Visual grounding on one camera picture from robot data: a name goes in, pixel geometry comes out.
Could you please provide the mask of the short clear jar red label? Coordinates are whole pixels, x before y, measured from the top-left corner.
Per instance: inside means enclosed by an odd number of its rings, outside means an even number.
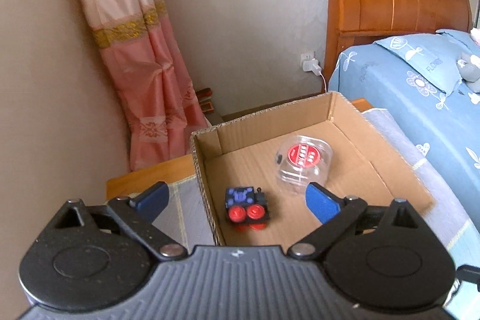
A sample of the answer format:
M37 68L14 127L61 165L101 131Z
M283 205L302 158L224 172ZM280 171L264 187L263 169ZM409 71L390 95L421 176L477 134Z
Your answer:
M311 182L325 185L334 157L332 147L324 140L288 136L275 155L277 182L283 190L304 194Z

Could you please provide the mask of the blue black toy truck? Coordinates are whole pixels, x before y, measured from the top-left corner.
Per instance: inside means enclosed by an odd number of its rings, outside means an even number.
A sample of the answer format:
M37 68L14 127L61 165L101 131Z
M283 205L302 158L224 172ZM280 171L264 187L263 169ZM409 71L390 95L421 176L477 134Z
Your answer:
M263 230L270 220L269 204L262 188L229 187L224 194L225 221L242 232Z

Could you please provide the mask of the patchwork table cloth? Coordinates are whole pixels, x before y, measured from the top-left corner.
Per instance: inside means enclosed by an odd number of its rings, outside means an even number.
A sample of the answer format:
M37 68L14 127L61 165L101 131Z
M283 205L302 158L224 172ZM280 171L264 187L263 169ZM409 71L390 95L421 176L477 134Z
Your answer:
M329 191L359 196L372 205L404 198L456 265L479 263L479 233L443 178L384 110L362 115L344 103L297 102L197 134L197 175L171 185L168 206L154 224L188 249L197 244L289 248L319 226L306 206L304 188L278 176L276 156L297 136L331 146ZM225 217L225 190L248 185L261 188L268 200L270 218L260 230L233 227Z

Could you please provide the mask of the brown cardboard box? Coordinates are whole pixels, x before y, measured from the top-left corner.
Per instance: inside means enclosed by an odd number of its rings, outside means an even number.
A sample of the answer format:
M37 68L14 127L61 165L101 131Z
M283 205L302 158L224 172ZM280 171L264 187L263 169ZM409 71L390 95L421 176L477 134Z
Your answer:
M306 206L311 182L335 196L372 205L408 200L420 213L434 199L410 165L339 93L293 101L199 132L191 151L214 241L290 247L319 226ZM227 219L229 188L264 193L269 217L236 228Z

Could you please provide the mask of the pink curtain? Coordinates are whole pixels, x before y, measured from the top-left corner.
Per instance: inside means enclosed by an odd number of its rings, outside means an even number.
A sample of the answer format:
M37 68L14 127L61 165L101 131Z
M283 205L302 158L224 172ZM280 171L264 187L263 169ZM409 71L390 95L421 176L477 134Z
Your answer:
M188 154L208 123L164 0L81 0L131 132L137 171Z

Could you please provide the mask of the blue floral pillow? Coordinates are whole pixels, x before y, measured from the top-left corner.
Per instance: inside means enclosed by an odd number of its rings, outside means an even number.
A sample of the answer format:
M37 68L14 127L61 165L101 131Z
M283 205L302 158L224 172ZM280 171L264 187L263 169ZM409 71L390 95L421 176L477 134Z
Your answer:
M456 61L462 54L474 54L449 35L419 33L387 37L375 44L387 49L447 96L456 91L464 80Z

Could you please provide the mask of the grey plush toy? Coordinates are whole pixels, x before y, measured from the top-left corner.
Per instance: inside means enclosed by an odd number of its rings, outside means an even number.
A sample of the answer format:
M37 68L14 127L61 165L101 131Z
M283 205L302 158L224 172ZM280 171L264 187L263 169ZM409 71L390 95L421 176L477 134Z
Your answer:
M474 92L480 93L480 58L475 54L462 54L456 61L461 78Z

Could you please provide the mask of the white wall charger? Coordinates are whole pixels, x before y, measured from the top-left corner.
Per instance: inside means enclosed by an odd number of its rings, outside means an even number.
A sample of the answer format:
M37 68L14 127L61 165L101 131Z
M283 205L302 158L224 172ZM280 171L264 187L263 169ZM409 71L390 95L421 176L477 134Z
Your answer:
M303 72L312 73L313 75L320 77L322 82L322 91L327 92L326 78L323 75L322 68L319 60L316 58L315 52L306 52L300 55L301 68Z

